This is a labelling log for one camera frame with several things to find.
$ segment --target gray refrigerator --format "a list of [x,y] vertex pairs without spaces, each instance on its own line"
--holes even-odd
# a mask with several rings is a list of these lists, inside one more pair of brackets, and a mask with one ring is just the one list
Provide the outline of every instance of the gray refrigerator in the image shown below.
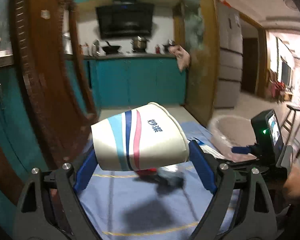
[[237,104],[242,78],[242,34],[239,12],[217,2],[220,66],[215,108],[233,108]]

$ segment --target white paper cup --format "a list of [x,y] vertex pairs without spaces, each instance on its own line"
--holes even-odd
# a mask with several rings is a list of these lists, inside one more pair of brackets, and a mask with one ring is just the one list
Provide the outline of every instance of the white paper cup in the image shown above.
[[92,125],[91,130],[103,170],[146,170],[189,160],[182,128],[157,103],[109,117]]

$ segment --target kitchen counter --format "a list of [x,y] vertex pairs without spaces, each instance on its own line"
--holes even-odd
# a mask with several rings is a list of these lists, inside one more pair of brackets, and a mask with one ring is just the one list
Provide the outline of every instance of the kitchen counter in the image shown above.
[[[65,54],[65,60],[72,60],[71,54]],[[131,53],[131,54],[113,54],[99,57],[83,56],[83,59],[106,60],[117,58],[176,58],[173,54],[152,54],[152,53]],[[5,55],[0,57],[0,67],[13,64],[13,55]]]

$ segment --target backsplash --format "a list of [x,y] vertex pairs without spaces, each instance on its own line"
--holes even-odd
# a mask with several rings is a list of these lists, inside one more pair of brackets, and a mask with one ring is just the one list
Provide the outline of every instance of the backsplash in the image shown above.
[[[173,40],[173,17],[172,9],[168,7],[155,7],[152,18],[152,36],[148,38],[150,41],[147,43],[147,52],[155,53],[156,44],[160,45],[161,53],[163,53],[162,44],[166,44],[169,39]],[[79,43],[91,44],[94,40],[100,41],[100,46],[107,46],[104,40],[100,39],[97,15],[95,11],[89,11],[82,13],[77,22],[77,31]],[[108,39],[111,45],[121,46],[120,52],[126,54],[132,52],[131,38],[122,39]],[[104,51],[100,48],[101,55],[104,55]]]

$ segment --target screw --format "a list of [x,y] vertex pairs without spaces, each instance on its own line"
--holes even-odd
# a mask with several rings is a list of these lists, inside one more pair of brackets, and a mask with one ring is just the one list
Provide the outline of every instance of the screw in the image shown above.
[[37,174],[39,172],[39,169],[38,168],[33,168],[32,170],[31,170],[31,173],[32,174]]
[[251,169],[251,172],[252,172],[253,174],[259,174],[259,170],[258,170],[257,168],[252,168],[252,169]]
[[64,164],[62,165],[62,168],[63,168],[64,170],[69,170],[69,169],[71,168],[71,164],[70,164],[70,163],[64,163]]
[[219,167],[220,167],[220,169],[222,169],[223,171],[225,171],[225,170],[227,170],[227,169],[229,168],[228,164],[226,164],[226,163],[221,163],[221,164],[219,165]]

